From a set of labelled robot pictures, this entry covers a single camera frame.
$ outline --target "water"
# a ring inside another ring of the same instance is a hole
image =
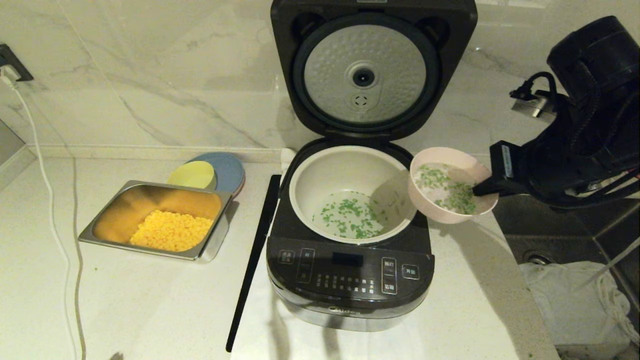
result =
[[[329,195],[314,211],[312,223],[323,231],[347,239],[368,239],[384,232],[387,211],[363,193],[344,191]]]
[[[413,174],[420,192],[441,208],[471,215],[478,209],[474,178],[461,168],[440,163],[421,165]]]

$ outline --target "rice cooker lid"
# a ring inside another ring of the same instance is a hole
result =
[[[376,133],[382,137],[418,120],[439,77],[429,38],[382,13],[323,24],[304,39],[292,67],[296,95],[313,121],[331,129],[321,135],[369,133],[376,138]]]

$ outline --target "marble wall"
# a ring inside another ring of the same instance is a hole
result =
[[[286,96],[270,0],[3,0],[0,42],[36,78],[22,84],[46,144],[297,148],[316,135]],[[638,39],[636,0],[477,0],[479,23],[428,123],[400,140],[486,153],[546,124],[507,93],[547,69],[571,30],[616,15]],[[33,141],[0,88],[0,119]]]

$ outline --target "kitchen sink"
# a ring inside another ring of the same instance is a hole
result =
[[[518,264],[594,261],[606,264],[639,236],[640,200],[621,199],[592,208],[557,213],[528,195],[502,197],[493,210]],[[631,303],[638,330],[639,249],[611,273]]]

